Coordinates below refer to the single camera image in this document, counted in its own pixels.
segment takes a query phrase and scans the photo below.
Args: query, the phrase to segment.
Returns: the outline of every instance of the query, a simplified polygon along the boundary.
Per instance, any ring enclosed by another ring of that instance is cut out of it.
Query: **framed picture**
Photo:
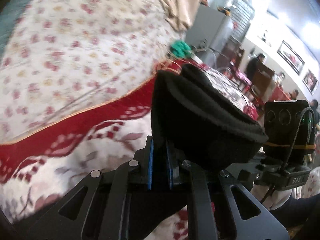
[[[270,35],[268,30],[265,30],[261,35],[258,35],[258,38],[271,47]]]
[[[304,76],[303,82],[309,89],[310,93],[313,95],[314,91],[317,89],[318,80],[310,70],[308,70],[307,74]]]
[[[294,69],[299,75],[304,66],[302,58],[289,46],[288,43],[282,41],[278,54]]]

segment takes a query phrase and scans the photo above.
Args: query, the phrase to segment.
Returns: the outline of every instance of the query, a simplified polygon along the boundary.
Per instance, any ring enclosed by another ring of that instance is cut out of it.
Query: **beige cloth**
[[[167,21],[176,31],[189,29],[196,17],[200,0],[160,0],[167,11]]]

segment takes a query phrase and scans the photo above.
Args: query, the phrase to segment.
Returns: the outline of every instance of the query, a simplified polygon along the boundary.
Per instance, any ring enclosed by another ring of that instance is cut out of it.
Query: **camera lens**
[[[275,118],[276,118],[276,114],[274,111],[271,110],[267,113],[266,121],[273,122],[275,120]]]
[[[288,125],[291,121],[291,114],[286,110],[281,110],[279,113],[279,122],[282,125]]]
[[[300,120],[300,117],[301,117],[301,112],[297,112],[296,113],[296,121],[299,121]],[[302,118],[300,124],[304,124],[304,117]]]

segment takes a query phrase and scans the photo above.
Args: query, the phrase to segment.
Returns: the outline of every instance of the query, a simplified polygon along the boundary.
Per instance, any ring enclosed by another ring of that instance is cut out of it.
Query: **cable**
[[[271,187],[268,189],[267,193],[264,195],[264,197],[260,201],[260,203],[263,204],[263,202],[267,199],[267,197],[272,195],[275,190],[276,190],[275,184],[272,184]]]
[[[311,112],[311,115],[312,115],[312,124],[313,124],[313,126],[312,126],[312,128],[313,128],[312,131],[315,132],[315,127],[316,127],[315,124],[314,124],[315,115],[314,115],[314,113],[313,113],[313,110],[312,110],[310,107],[306,107],[305,109],[303,109],[303,110],[301,111],[300,120],[299,120],[299,122],[297,123],[296,133],[295,133],[294,138],[293,138],[293,140],[292,140],[292,143],[291,143],[291,145],[290,145],[290,148],[289,148],[289,151],[288,151],[288,153],[287,153],[287,156],[286,156],[286,158],[284,159],[284,162],[282,163],[282,166],[281,166],[281,168],[280,168],[280,171],[284,171],[284,168],[285,168],[286,164],[288,163],[288,160],[289,160],[289,158],[290,158],[290,155],[291,155],[291,152],[292,152],[294,143],[295,143],[295,141],[296,141],[296,138],[297,138],[297,135],[298,135],[298,132],[299,132],[300,123],[301,123],[301,121],[302,121],[302,118],[303,118],[304,114],[307,113],[307,112]]]

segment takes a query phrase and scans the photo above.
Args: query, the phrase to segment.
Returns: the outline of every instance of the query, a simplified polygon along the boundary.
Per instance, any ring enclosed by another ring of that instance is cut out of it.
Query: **chair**
[[[230,36],[221,53],[217,56],[218,71],[223,73],[227,68],[230,68],[230,61],[236,59],[239,46],[240,42]]]
[[[258,68],[254,73],[252,84],[249,88],[249,92],[253,95],[253,103],[256,106],[263,106],[264,103],[261,100],[265,94],[275,72],[265,66],[263,63],[258,63]]]
[[[229,77],[230,79],[233,78],[236,81],[241,81],[241,77],[239,76],[239,73],[240,73],[239,66],[242,61],[243,55],[244,55],[244,49],[239,48],[236,54],[235,62],[231,67],[231,75]]]

